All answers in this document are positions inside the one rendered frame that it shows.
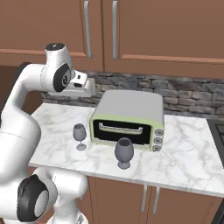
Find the brown wall cupboard door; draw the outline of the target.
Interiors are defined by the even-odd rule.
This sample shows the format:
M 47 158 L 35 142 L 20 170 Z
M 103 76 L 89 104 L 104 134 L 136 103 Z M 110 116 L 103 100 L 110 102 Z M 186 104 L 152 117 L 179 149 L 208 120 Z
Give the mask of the brown wall cupboard door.
M 44 63 L 45 46 L 62 43 L 77 70 L 101 71 L 102 0 L 88 0 L 92 59 L 88 58 L 85 0 L 0 0 L 0 65 Z
M 224 79 L 224 0 L 102 0 L 102 19 L 107 72 Z

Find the large grey wine glass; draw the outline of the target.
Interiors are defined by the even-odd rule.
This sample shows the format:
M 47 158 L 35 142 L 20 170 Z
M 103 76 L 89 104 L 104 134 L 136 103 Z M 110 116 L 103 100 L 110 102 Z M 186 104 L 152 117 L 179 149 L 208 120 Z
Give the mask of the large grey wine glass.
M 120 138 L 115 147 L 115 157 L 118 160 L 118 167 L 128 169 L 130 160 L 134 157 L 134 148 L 132 142 L 127 138 Z

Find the small grey wine glass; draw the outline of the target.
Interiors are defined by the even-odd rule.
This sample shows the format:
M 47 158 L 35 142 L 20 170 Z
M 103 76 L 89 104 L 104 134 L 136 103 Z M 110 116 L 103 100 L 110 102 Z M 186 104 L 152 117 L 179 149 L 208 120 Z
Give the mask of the small grey wine glass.
M 76 146 L 78 151 L 84 151 L 87 146 L 83 143 L 85 138 L 87 137 L 87 132 L 82 123 L 77 123 L 73 126 L 73 138 L 79 142 Z

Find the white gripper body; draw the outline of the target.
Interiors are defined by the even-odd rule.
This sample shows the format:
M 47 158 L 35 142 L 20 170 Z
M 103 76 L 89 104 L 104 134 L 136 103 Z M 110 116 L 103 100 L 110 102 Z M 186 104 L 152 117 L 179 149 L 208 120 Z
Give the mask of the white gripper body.
M 69 97 L 87 97 L 95 95 L 95 80 L 93 78 L 88 78 L 86 85 L 84 87 L 75 87 L 72 82 L 71 86 L 67 87 L 60 93 L 49 92 L 49 95 L 52 96 L 69 96 Z

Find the brown base cupboard door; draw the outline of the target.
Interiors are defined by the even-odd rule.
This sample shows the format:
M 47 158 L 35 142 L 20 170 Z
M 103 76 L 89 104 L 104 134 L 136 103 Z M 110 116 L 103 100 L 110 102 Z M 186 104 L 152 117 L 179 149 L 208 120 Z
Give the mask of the brown base cupboard door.
M 157 188 L 150 190 L 147 224 L 212 224 L 222 198 L 192 192 L 159 189 L 157 209 L 153 213 Z
M 150 186 L 142 212 L 144 185 L 96 177 L 88 183 L 94 224 L 147 224 Z

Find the black hob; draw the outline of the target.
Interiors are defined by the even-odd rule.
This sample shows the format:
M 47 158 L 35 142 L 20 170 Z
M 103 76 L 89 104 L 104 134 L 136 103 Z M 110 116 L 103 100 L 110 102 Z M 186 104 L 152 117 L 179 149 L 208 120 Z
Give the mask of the black hob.
M 211 119 L 207 119 L 206 121 L 224 168 L 224 121 Z

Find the green and grey toaster oven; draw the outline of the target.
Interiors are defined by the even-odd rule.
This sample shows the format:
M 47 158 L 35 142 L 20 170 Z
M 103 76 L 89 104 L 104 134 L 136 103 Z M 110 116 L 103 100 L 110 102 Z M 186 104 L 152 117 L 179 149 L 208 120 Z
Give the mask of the green and grey toaster oven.
M 89 120 L 94 144 L 115 146 L 127 137 L 135 149 L 160 151 L 165 134 L 164 100 L 160 94 L 107 90 Z

